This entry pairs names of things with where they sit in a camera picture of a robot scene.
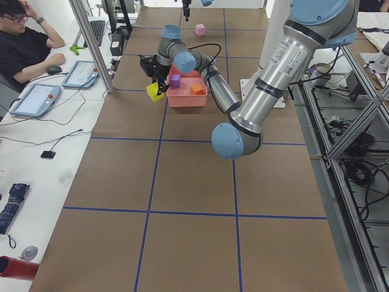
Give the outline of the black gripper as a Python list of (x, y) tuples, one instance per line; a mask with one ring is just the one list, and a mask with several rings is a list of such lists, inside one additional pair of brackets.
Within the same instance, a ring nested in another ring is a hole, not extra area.
[(190, 18), (190, 0), (182, 0), (182, 10), (185, 22), (188, 22)]
[(158, 85), (157, 95), (163, 93), (163, 83), (167, 81), (167, 76), (170, 73), (170, 66), (162, 65), (158, 62), (152, 65), (153, 75), (152, 81)]

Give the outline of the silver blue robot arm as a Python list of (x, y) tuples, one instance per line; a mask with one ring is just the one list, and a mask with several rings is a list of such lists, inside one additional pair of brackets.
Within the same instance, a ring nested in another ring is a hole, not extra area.
[(308, 67), (314, 52), (354, 41), (358, 11), (359, 2), (354, 0), (276, 2), (270, 21), (280, 24), (283, 34), (253, 76), (243, 101), (236, 98), (211, 56), (186, 46), (177, 26), (164, 27), (157, 54), (143, 59), (141, 66), (157, 85), (158, 94), (167, 91), (172, 67), (181, 73), (198, 72), (228, 119), (213, 130), (213, 149), (223, 158), (237, 159), (261, 147), (264, 119)]

